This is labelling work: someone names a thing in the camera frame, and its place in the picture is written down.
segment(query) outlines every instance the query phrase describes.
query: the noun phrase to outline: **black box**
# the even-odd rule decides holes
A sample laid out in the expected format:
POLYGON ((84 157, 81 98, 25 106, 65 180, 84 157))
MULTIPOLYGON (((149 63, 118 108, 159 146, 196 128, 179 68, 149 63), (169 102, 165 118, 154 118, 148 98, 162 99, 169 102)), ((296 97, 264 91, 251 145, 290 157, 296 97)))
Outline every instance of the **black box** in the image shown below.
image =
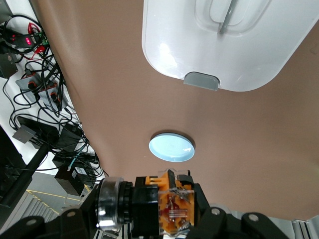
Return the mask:
POLYGON ((68 166, 60 167, 54 178, 68 194, 80 196, 84 189, 84 184, 80 181, 74 168, 71 168, 70 171, 67 171, 67 169, 68 166))
POLYGON ((0 54, 0 77, 9 79, 17 71, 13 56, 10 53, 0 54))
MULTIPOLYGON (((85 154, 82 157, 84 157, 84 159, 90 159, 93 156, 85 154)), ((62 165, 70 165, 70 163, 72 162, 72 158, 68 159, 68 158, 60 158, 58 156, 55 156, 52 159, 52 162, 54 163, 56 167, 60 167, 62 165)), ((78 178, 83 184, 86 184, 88 186, 94 186, 96 179, 94 177, 89 176, 89 175, 95 174, 92 168, 84 165, 83 163, 79 163, 75 161, 72 164, 72 170, 74 169, 77 171, 78 178)))

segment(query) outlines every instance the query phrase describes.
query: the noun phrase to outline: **small round plate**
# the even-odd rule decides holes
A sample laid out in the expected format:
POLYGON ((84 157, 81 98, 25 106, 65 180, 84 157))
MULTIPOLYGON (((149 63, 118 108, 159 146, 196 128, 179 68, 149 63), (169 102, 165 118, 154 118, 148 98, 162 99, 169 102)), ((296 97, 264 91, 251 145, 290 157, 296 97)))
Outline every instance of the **small round plate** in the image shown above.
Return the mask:
POLYGON ((169 162, 184 162, 195 154, 192 143, 176 133, 156 135, 150 141, 149 148, 156 157, 169 162))

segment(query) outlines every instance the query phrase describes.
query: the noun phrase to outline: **cable bundle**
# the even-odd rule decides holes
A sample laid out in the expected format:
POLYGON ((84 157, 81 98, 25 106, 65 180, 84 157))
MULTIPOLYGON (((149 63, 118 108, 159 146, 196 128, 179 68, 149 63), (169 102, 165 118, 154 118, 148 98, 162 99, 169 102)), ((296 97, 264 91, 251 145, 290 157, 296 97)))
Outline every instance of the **cable bundle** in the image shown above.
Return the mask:
MULTIPOLYGON (((54 55, 50 50, 50 45, 48 43, 45 46, 41 45, 43 40, 46 39, 42 26, 32 18, 27 16, 13 15, 12 18, 14 17, 24 17, 32 21, 32 28, 39 32, 42 32, 42 36, 40 39, 41 41, 37 43, 33 48, 26 49, 24 51, 16 50, 15 48, 8 45, 3 47, 2 45, 2 48, 0 47, 0 54, 1 50, 5 48, 11 51, 11 53, 20 55, 20 59, 16 61, 16 63, 21 62, 23 59, 27 61, 24 65, 25 74, 23 74, 21 79, 34 76, 35 74, 37 74, 38 78, 40 79, 40 82, 38 82, 38 84, 33 85, 32 87, 29 87, 28 90, 20 90, 20 93, 15 95, 13 99, 11 99, 8 92, 6 91, 6 86, 9 82, 9 79, 6 81, 2 88, 2 91, 5 94, 5 96, 9 99, 13 107, 13 111, 9 117, 9 125, 14 130, 18 130, 20 128, 20 125, 17 119, 19 116, 22 116, 34 120, 38 129, 42 132, 43 129, 41 129, 40 123, 54 125, 59 132, 61 132, 61 130, 67 130, 70 133, 72 132, 68 128, 66 128, 66 125, 70 124, 74 126, 75 128, 80 130, 81 136, 77 143, 68 145, 77 146, 77 149, 73 152, 69 152, 64 149, 68 146, 58 147, 56 143, 52 143, 49 140, 45 140, 46 138, 49 138, 49 135, 47 135, 47 137, 33 137, 30 140, 30 142, 38 146, 46 144, 50 152, 52 152, 54 155, 60 158, 65 159, 65 165, 69 164, 69 167, 72 167, 72 164, 74 162, 82 163, 85 167, 90 168, 94 172, 89 175, 90 178, 92 178, 92 180, 97 179, 104 173, 108 176, 108 174, 100 167, 100 161, 96 154, 90 157, 85 156, 89 152, 90 142, 83 132, 83 129, 80 125, 79 119, 74 108, 69 104, 63 105, 63 101, 65 100, 65 79, 63 77, 59 65, 56 63, 54 59, 54 55), (27 56, 28 53, 33 53, 33 55, 29 57, 27 56), (54 87, 55 89, 57 89, 54 95, 49 93, 48 89, 50 87, 54 87), (32 92, 34 95, 33 102, 26 96, 26 94, 30 92, 32 92), (40 101, 40 92, 45 93, 49 104, 46 105, 40 101), (31 115, 24 112, 25 110, 28 110, 31 107, 34 107, 35 105, 38 106, 38 111, 36 115, 31 115)), ((6 37, 6 31, 8 31, 8 22, 9 20, 5 22, 3 26, 0 26, 0 32, 4 39, 6 37)), ((38 171, 52 170, 56 168, 42 169, 38 171)))

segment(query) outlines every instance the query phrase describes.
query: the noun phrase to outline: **gray bracket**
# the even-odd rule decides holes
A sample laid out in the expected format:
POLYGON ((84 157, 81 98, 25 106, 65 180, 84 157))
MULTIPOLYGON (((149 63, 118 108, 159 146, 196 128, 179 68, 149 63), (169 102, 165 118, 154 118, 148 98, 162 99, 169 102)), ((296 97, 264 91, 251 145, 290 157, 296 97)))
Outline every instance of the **gray bracket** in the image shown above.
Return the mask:
POLYGON ((220 82, 215 76, 206 75, 199 72, 190 72, 185 76, 184 84, 217 91, 220 82))

